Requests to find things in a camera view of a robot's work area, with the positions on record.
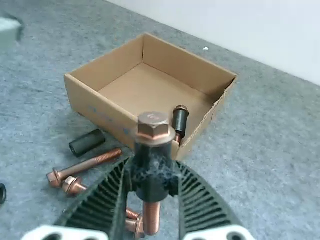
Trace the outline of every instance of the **bolt thread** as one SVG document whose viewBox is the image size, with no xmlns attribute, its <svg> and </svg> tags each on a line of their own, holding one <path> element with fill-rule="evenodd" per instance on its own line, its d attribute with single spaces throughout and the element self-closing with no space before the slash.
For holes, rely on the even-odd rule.
<svg viewBox="0 0 320 240">
<path fill-rule="evenodd" d="M 60 171 L 59 172 L 60 179 L 64 180 L 71 175 L 78 174 L 83 171 L 89 170 L 99 164 L 102 164 L 108 160 L 111 160 L 115 157 L 118 157 L 121 154 L 122 154 L 121 149 L 115 148 L 115 149 L 112 149 L 112 150 L 110 150 L 100 156 L 96 156 L 96 157 L 91 158 L 87 161 L 80 162 L 79 164 L 73 165 L 71 167 L 68 167 L 68 168 Z"/>
<path fill-rule="evenodd" d="M 143 202 L 143 230 L 152 236 L 159 231 L 160 202 Z"/>
<path fill-rule="evenodd" d="M 128 207 L 126 208 L 125 213 L 126 213 L 127 218 L 130 218 L 130 219 L 136 220 L 139 216 L 139 213 L 133 211 L 132 209 L 130 209 Z"/>
<path fill-rule="evenodd" d="M 120 148 L 112 149 L 111 151 L 108 151 L 100 156 L 96 156 L 93 159 L 95 159 L 97 164 L 103 163 L 106 160 L 111 160 L 116 157 L 119 157 L 122 154 L 122 150 Z"/>
</svg>

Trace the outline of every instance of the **cardboard box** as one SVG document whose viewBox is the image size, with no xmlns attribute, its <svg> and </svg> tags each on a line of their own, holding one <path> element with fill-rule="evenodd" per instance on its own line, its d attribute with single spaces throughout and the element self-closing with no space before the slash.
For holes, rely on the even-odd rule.
<svg viewBox="0 0 320 240">
<path fill-rule="evenodd" d="M 72 109 L 131 148 L 139 114 L 159 111 L 171 117 L 177 105 L 187 106 L 185 138 L 180 147 L 172 142 L 176 160 L 212 121 L 235 79 L 235 73 L 150 34 L 64 76 Z"/>
</svg>

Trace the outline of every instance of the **black cylindrical bushing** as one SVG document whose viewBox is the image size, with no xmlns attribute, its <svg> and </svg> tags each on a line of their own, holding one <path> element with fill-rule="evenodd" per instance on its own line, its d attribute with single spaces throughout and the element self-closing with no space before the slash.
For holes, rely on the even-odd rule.
<svg viewBox="0 0 320 240">
<path fill-rule="evenodd" d="M 7 199 L 7 189 L 3 183 L 0 183 L 0 205 Z"/>
<path fill-rule="evenodd" d="M 169 195 L 173 175 L 171 142 L 159 146 L 135 144 L 132 178 L 136 195 L 144 202 L 156 203 Z"/>
<path fill-rule="evenodd" d="M 172 127 L 175 132 L 183 139 L 186 135 L 187 118 L 189 111 L 186 106 L 178 105 L 173 110 Z"/>
<path fill-rule="evenodd" d="M 93 130 L 76 140 L 69 143 L 69 147 L 73 155 L 80 157 L 83 154 L 91 151 L 106 141 L 106 138 L 101 130 Z"/>
</svg>

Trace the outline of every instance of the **white wall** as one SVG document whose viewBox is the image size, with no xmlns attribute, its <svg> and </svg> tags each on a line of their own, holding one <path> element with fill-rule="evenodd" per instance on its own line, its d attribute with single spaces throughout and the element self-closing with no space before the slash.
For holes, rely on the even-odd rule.
<svg viewBox="0 0 320 240">
<path fill-rule="evenodd" d="M 319 0 L 108 0 L 320 85 Z"/>
</svg>

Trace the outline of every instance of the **black object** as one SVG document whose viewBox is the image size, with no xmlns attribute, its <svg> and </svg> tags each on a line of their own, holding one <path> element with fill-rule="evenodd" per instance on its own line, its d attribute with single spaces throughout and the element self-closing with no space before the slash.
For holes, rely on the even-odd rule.
<svg viewBox="0 0 320 240">
<path fill-rule="evenodd" d="M 70 142 L 69 147 L 73 155 L 81 157 L 104 142 L 106 142 L 104 134 L 101 130 L 96 129 Z"/>
<path fill-rule="evenodd" d="M 143 153 L 144 149 L 141 151 L 136 155 L 146 154 Z M 159 158 L 166 155 L 167 151 L 163 151 L 159 152 Z M 136 161 L 132 157 L 118 162 L 112 170 L 80 194 L 55 225 L 103 231 L 110 240 L 123 239 L 127 196 L 128 192 L 135 191 L 131 169 Z M 179 199 L 180 240 L 190 232 L 229 225 L 241 226 L 219 194 L 185 164 L 172 161 L 172 171 L 166 179 L 170 195 L 178 196 Z"/>
<path fill-rule="evenodd" d="M 171 141 L 158 146 L 135 143 L 129 171 L 132 188 L 142 201 L 160 202 L 169 195 L 173 172 L 171 146 Z"/>
<path fill-rule="evenodd" d="M 0 183 L 0 204 L 3 204 L 7 199 L 7 189 L 3 183 Z"/>
<path fill-rule="evenodd" d="M 173 110 L 172 127 L 180 135 L 181 139 L 186 135 L 188 116 L 189 111 L 186 106 L 179 105 Z"/>
<path fill-rule="evenodd" d="M 110 240 L 123 239 L 128 196 L 123 170 L 127 160 L 116 163 L 81 193 L 54 225 L 102 231 Z"/>
</svg>

